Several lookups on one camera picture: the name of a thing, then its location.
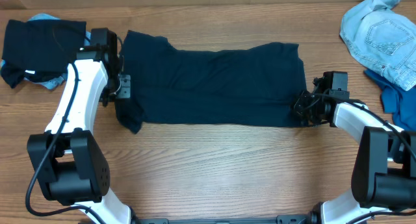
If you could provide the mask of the black t-shirt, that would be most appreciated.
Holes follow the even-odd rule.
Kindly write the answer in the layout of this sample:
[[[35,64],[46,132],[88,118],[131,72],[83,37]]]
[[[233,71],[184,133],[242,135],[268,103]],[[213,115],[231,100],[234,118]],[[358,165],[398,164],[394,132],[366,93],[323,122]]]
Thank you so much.
[[[291,106],[306,88],[296,44],[184,51],[162,36],[130,31],[121,52],[131,96],[115,103],[131,132],[143,123],[301,127]]]

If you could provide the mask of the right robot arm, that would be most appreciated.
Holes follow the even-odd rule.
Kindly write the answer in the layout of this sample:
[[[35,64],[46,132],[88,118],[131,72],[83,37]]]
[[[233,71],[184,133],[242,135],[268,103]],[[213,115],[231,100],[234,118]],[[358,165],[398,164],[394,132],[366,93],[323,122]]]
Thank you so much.
[[[304,90],[292,110],[309,126],[328,123],[359,144],[350,189],[318,203],[307,215],[282,216],[279,222],[366,223],[376,216],[415,215],[415,132],[406,131],[351,99],[348,75],[327,71]]]

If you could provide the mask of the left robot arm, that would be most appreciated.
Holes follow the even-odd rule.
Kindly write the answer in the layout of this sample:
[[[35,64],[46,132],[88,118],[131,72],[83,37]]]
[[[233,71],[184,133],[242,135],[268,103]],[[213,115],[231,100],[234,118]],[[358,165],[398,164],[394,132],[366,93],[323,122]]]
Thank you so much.
[[[28,139],[34,175],[25,206],[32,215],[43,216],[31,206],[33,187],[39,184],[48,201],[63,205],[47,216],[80,210],[92,223],[138,223],[133,209],[111,190],[109,164],[93,135],[98,105],[131,96],[131,78],[122,73],[124,58],[117,49],[122,40],[100,28],[92,29],[89,41],[69,61],[68,80],[45,132]]]

